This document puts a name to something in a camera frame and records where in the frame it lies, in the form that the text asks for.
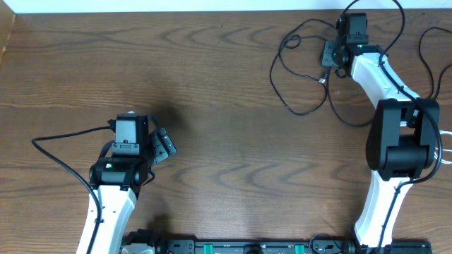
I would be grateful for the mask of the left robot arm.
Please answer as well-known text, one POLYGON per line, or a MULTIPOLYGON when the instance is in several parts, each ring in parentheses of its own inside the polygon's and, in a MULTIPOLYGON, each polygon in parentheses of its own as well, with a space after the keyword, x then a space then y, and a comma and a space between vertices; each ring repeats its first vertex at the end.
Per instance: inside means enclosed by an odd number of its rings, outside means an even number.
POLYGON ((119 253, 141 186, 155 179, 152 167, 177 152, 153 116, 132 111, 112 121, 115 139, 106 143, 89 172, 94 194, 78 253, 119 253))

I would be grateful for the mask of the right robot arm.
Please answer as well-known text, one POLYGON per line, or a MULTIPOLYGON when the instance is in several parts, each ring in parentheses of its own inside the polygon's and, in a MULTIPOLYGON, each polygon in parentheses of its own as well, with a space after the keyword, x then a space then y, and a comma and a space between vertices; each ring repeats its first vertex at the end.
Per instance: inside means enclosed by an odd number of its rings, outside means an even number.
POLYGON ((342 13, 338 36, 325 43, 321 64, 358 83, 375 112, 366 142, 372 170, 363 211, 344 243, 345 253, 431 253, 422 240, 394 240, 393 227, 403 200, 416 183, 429 179, 439 135, 439 105, 422 99, 391 68, 385 51, 369 43, 365 13, 342 13))

